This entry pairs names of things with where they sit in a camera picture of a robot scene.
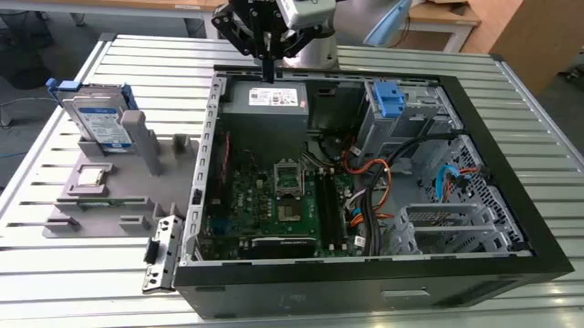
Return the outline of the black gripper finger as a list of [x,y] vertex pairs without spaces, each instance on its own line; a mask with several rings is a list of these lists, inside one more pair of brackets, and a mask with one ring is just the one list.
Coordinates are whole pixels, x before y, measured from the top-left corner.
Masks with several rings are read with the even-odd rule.
[[334,29],[317,25],[292,33],[282,40],[269,40],[270,83],[280,74],[280,67],[334,68]]
[[270,57],[259,12],[247,1],[227,1],[215,8],[211,24],[245,56],[261,60],[262,81],[270,82]]

